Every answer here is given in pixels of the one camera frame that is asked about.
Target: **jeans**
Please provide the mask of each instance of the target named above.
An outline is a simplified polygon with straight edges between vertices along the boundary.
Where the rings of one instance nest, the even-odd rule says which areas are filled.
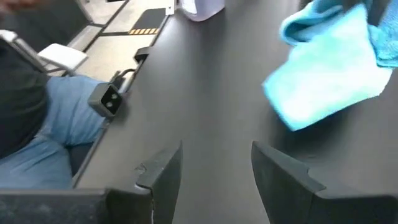
[[[49,109],[43,126],[28,145],[0,159],[0,189],[72,187],[65,146],[93,142],[98,135],[104,119],[87,103],[98,83],[84,76],[50,78]]]

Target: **black bracket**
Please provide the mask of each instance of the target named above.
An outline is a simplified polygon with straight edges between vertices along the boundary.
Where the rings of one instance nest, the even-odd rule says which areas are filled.
[[[152,47],[143,47],[137,50],[134,59],[136,60],[137,63],[145,61],[145,59],[148,57],[150,50]]]
[[[98,84],[88,98],[89,106],[105,118],[113,118],[122,101],[118,89],[111,83]]]

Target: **warning stripe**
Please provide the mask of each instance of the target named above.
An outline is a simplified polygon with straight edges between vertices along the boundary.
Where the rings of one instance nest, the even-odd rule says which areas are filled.
[[[148,28],[148,29],[132,29],[129,32],[129,35],[146,35],[146,34],[157,34],[159,29],[157,28]]]

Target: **black countertop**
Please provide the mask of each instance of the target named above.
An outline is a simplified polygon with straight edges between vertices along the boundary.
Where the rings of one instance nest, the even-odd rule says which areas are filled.
[[[205,22],[168,19],[78,187],[128,189],[135,166],[182,140],[174,223],[267,223],[251,167],[257,140],[360,191],[397,191],[398,78],[380,97],[293,133],[261,83],[287,57],[278,29],[299,1],[226,2]]]

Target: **white container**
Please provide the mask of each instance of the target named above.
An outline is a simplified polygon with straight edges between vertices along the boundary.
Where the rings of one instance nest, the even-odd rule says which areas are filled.
[[[207,20],[225,7],[225,0],[180,0],[180,7],[193,21]]]

